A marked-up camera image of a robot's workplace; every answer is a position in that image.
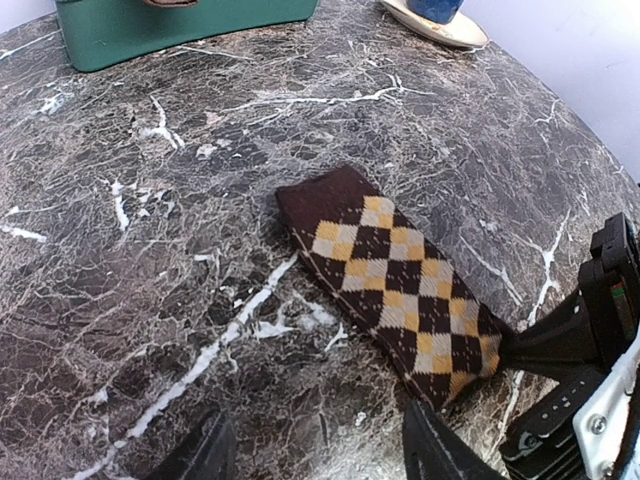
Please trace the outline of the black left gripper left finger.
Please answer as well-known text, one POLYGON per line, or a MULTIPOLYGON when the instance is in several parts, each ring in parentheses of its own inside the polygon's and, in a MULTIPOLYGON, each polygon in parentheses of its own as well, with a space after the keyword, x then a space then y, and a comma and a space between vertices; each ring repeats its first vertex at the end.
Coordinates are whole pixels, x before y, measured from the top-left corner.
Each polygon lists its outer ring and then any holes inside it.
POLYGON ((225 412, 211 410, 147 476, 152 479, 233 479, 235 432, 225 412))

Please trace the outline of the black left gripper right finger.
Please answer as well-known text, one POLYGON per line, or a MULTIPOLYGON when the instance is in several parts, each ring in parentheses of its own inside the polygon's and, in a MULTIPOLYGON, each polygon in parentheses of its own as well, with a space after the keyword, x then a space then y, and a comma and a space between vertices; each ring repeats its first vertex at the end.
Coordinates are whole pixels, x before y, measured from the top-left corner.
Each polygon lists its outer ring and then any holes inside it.
POLYGON ((420 401, 411 401, 405 409, 402 444, 409 480, 504 479, 420 401))

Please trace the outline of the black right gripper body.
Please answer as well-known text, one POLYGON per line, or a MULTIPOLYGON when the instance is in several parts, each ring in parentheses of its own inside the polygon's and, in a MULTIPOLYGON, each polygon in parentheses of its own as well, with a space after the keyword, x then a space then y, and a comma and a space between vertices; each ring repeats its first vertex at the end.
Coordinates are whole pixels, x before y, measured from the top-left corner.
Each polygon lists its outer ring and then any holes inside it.
POLYGON ((599 362, 609 369, 639 328, 639 250, 631 222, 618 213, 592 235, 591 259, 579 269, 599 362))

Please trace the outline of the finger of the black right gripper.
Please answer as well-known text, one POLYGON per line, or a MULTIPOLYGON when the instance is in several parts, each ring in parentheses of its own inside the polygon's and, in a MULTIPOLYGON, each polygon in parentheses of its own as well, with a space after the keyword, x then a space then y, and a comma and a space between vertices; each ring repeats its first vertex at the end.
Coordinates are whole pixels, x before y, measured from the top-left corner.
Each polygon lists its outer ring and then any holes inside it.
POLYGON ((570 294, 530 328, 505 336, 500 363, 537 375, 569 375, 586 366, 602 370, 604 364, 583 297, 570 294))

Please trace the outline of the brown argyle sock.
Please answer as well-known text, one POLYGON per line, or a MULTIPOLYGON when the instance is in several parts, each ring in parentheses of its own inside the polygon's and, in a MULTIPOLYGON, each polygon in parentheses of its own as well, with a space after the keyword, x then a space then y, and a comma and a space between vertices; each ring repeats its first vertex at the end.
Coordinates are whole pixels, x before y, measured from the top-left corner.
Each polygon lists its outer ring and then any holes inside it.
POLYGON ((434 410, 493 376, 509 329, 394 202, 349 165, 277 189, 305 264, 434 410))

